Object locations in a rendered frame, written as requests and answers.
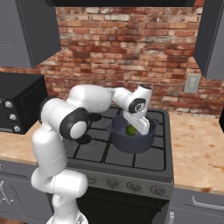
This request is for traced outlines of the grey wall cupboard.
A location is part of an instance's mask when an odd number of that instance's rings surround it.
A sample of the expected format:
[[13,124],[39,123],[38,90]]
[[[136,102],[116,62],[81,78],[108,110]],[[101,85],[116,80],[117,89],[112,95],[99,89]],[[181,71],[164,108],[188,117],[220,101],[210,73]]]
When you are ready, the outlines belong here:
[[224,81],[224,0],[205,0],[194,58],[206,79]]
[[0,0],[0,67],[32,68],[61,50],[50,0]]

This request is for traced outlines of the dark blue pot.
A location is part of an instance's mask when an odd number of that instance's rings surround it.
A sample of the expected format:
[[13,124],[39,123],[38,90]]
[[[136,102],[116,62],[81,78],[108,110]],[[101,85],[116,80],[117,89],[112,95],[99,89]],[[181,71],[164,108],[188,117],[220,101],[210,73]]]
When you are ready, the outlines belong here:
[[142,153],[152,146],[159,121],[157,119],[151,119],[148,116],[146,116],[146,118],[150,122],[150,129],[147,135],[141,135],[137,131],[134,136],[128,136],[126,134],[128,123],[122,115],[119,115],[112,121],[112,142],[119,151],[127,153]]

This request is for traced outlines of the grey wall socket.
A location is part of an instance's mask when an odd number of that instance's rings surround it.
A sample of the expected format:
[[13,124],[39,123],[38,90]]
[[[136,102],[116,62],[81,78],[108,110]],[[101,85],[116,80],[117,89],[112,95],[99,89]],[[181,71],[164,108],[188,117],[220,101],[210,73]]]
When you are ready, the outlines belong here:
[[197,73],[189,73],[185,81],[185,93],[195,94],[198,91],[200,83],[200,75]]

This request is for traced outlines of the black range hood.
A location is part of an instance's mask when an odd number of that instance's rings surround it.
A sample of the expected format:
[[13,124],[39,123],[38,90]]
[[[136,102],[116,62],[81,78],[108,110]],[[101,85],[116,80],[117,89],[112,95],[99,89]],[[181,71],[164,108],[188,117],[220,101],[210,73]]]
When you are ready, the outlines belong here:
[[45,0],[52,7],[193,7],[205,0]]

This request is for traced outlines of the grey drawer front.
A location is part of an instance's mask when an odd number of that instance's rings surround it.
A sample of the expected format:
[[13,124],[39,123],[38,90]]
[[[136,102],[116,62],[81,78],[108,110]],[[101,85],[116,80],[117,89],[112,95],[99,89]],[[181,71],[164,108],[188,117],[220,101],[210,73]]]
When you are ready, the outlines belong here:
[[192,203],[192,196],[198,202],[212,204],[216,206],[224,206],[224,195],[217,195],[205,192],[196,192],[186,189],[175,188],[172,192],[170,205],[176,208],[183,208],[189,211],[201,211],[205,213],[223,213],[224,211],[217,211],[194,206]]

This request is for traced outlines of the black toaster oven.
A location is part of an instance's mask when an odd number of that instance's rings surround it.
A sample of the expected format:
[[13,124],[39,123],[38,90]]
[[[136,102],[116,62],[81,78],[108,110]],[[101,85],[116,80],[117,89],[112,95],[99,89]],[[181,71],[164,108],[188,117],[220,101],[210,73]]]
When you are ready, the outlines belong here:
[[[0,73],[0,131],[24,135],[39,119],[40,104],[47,96],[42,74]],[[12,108],[6,108],[5,102],[11,102]],[[11,120],[10,114],[17,120]]]

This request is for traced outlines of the black oven door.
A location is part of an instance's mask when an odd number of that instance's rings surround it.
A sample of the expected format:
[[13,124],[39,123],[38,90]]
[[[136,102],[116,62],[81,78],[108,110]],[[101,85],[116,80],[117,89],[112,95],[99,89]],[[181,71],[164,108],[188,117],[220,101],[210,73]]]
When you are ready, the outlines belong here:
[[170,201],[89,187],[77,203],[89,224],[165,224]]

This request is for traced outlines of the green lime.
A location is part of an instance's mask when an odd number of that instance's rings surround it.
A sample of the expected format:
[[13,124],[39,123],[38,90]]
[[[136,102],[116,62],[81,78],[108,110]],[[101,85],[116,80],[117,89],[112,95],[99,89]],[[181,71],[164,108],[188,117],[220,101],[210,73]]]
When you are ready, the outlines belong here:
[[136,134],[136,132],[137,132],[137,130],[131,124],[129,124],[126,127],[126,134],[128,136],[134,136]]

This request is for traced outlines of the grey base cupboard door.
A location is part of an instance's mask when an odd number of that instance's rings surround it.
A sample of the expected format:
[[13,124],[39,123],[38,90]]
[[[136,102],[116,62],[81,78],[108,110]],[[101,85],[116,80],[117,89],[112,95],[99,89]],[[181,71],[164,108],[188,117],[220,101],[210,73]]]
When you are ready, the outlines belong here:
[[34,189],[27,178],[0,174],[1,180],[6,183],[14,202],[8,205],[2,201],[3,195],[0,193],[0,217],[27,224],[46,224],[53,216],[53,207],[50,205],[52,196],[49,193]]

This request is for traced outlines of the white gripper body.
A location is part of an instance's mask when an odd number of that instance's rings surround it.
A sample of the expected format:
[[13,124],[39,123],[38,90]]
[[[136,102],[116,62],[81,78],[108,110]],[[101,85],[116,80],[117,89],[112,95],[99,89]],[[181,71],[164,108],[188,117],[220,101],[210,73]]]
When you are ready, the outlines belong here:
[[141,134],[147,135],[150,129],[150,122],[145,117],[146,110],[131,114],[127,111],[123,111],[123,117]]

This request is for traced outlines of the grey black stove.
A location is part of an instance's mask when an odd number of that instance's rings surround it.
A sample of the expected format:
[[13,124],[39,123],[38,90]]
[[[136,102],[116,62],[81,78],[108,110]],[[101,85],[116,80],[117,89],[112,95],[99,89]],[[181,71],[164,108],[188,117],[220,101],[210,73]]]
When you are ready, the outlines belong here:
[[[100,114],[92,114],[86,133],[79,139],[63,141],[68,159],[67,167],[97,179],[88,187],[119,193],[129,193],[161,200],[171,200],[174,187],[170,117],[167,111],[150,109],[147,115],[157,119],[156,134],[152,146],[142,153],[118,150],[112,142],[111,123],[122,116],[123,111],[112,106]],[[108,179],[116,179],[119,186],[112,189]],[[132,192],[127,183],[133,181],[141,186],[140,192]],[[152,186],[162,186],[165,196],[151,192]]]

